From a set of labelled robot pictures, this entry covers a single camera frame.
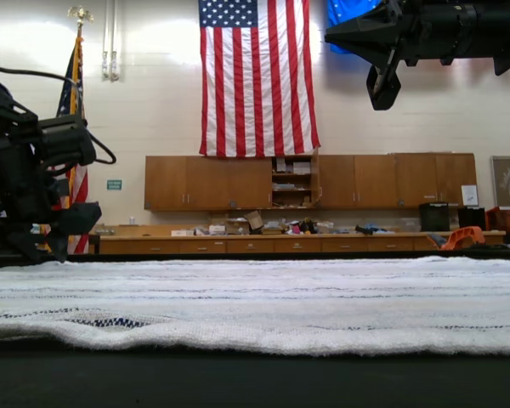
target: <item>hanging american flag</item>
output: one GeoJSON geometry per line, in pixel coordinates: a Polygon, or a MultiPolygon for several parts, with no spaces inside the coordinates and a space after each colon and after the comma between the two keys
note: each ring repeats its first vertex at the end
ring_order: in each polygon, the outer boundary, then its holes
{"type": "MultiPolygon", "coordinates": [[[[66,76],[77,83],[81,100],[83,101],[83,55],[82,55],[82,38],[78,37],[76,46],[72,52],[70,63],[66,76]]],[[[81,106],[82,115],[85,117],[83,104],[81,106]]],[[[77,94],[71,83],[65,82],[60,95],[59,109],[57,116],[73,115],[77,112],[77,94]]],[[[70,194],[62,197],[61,208],[70,208],[74,202],[85,202],[88,195],[88,175],[85,166],[75,166],[65,175],[70,184],[70,194]]],[[[71,236],[68,242],[68,253],[87,253],[88,252],[88,235],[71,236]]]]}
{"type": "Polygon", "coordinates": [[[302,154],[320,146],[309,0],[199,0],[204,156],[302,154]]]}

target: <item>orange object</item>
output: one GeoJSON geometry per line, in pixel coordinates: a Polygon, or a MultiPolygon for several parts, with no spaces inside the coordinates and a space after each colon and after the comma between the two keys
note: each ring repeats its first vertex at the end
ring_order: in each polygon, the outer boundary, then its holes
{"type": "Polygon", "coordinates": [[[427,237],[434,243],[440,251],[453,251],[454,249],[463,249],[466,241],[472,241],[473,244],[485,244],[484,231],[480,227],[466,227],[458,229],[451,233],[446,241],[440,235],[428,235],[427,237]]]}

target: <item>black surface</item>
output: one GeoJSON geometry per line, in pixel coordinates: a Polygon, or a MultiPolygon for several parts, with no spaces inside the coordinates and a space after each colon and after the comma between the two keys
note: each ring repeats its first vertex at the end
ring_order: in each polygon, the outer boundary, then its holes
{"type": "Polygon", "coordinates": [[[510,407],[510,357],[278,357],[0,345],[0,407],[510,407]]]}
{"type": "MultiPolygon", "coordinates": [[[[472,259],[510,259],[510,249],[503,246],[486,246],[458,251],[397,251],[397,252],[312,252],[312,253],[206,253],[173,255],[70,255],[69,262],[141,262],[167,260],[316,260],[316,259],[415,259],[423,257],[468,257],[472,259]]],[[[56,262],[51,256],[42,257],[39,263],[21,257],[0,257],[0,268],[56,262]]]]}

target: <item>black mechanical part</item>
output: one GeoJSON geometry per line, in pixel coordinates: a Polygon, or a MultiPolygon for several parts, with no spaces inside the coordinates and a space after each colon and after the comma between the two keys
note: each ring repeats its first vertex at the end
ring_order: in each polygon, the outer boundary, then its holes
{"type": "Polygon", "coordinates": [[[401,60],[492,58],[495,74],[510,69],[510,1],[383,0],[356,19],[327,29],[325,41],[372,64],[366,87],[376,111],[400,91],[401,60]]]}
{"type": "MultiPolygon", "coordinates": [[[[60,197],[69,194],[68,180],[55,177],[95,162],[93,140],[81,115],[39,121],[0,83],[0,254],[10,251],[38,260],[42,251],[37,243],[42,240],[31,227],[48,224],[45,242],[64,262],[69,235],[84,235],[94,227],[101,216],[98,203],[55,209],[60,197]]],[[[104,148],[109,163],[115,162],[104,148]]]]}

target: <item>white textured blanket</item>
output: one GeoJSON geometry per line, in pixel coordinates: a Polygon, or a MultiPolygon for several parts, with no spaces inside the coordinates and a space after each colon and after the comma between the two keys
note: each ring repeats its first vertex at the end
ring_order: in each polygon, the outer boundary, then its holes
{"type": "Polygon", "coordinates": [[[0,269],[0,339],[91,349],[510,354],[510,261],[46,263],[0,269]]]}

